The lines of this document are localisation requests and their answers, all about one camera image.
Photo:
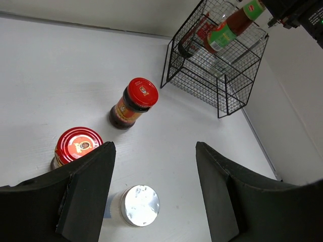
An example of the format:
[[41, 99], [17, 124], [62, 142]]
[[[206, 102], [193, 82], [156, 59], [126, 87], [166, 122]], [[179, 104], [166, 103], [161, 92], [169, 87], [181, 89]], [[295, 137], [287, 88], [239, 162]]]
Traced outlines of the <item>red-lid chili jar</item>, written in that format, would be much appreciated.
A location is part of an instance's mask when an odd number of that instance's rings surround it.
[[111, 108], [109, 120], [117, 129], [127, 130], [157, 103], [158, 98], [158, 90], [151, 81], [134, 78], [125, 88], [118, 103]]
[[87, 127], [70, 128], [58, 139], [50, 169], [69, 164], [102, 144], [103, 140], [96, 131]]

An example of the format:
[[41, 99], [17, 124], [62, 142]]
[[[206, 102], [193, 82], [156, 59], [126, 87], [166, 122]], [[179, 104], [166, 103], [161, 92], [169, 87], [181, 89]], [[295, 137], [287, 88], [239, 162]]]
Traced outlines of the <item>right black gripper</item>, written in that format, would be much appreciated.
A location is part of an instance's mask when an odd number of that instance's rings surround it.
[[281, 24], [286, 29], [302, 26], [322, 47], [322, 0], [263, 0], [272, 18], [269, 28]]

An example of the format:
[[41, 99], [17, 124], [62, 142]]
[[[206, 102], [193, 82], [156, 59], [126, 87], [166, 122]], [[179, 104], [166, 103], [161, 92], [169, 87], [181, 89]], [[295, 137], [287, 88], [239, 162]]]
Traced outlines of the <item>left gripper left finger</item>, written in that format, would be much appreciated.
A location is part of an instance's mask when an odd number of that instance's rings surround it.
[[116, 147], [11, 187], [1, 187], [1, 241], [98, 241]]

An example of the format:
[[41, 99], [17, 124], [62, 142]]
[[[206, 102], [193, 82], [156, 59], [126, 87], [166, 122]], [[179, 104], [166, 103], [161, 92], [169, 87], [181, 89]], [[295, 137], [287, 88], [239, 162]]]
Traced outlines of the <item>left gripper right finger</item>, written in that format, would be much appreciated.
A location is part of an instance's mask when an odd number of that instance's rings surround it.
[[322, 181], [258, 174], [204, 142], [196, 163], [212, 241], [322, 241]]

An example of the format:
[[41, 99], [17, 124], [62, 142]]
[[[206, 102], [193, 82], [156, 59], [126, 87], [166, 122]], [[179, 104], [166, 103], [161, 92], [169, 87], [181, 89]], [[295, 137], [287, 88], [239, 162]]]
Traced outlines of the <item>yellow-cap green-label sauce bottle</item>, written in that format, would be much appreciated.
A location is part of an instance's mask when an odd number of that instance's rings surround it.
[[208, 32], [203, 40], [205, 49], [216, 54], [241, 35], [264, 11], [262, 1], [252, 0], [245, 4]]

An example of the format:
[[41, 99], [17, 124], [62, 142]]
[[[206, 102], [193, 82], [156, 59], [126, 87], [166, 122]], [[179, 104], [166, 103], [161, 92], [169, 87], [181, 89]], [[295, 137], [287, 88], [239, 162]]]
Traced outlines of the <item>silver-lid white shaker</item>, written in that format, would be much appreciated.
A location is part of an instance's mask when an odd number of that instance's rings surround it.
[[108, 196], [103, 218], [117, 226], [142, 228], [152, 224], [159, 211], [156, 191], [147, 185], [135, 185]]

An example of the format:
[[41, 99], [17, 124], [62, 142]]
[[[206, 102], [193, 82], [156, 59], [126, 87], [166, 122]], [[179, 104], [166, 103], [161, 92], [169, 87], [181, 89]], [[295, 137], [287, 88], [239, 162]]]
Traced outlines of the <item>black-cap red-label vinegar bottle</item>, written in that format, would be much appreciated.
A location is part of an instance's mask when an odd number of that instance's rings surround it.
[[183, 58], [193, 57], [200, 49], [198, 30], [203, 27], [209, 17], [209, 12], [203, 14], [199, 21], [196, 21], [194, 27], [188, 31], [178, 43], [179, 54]]

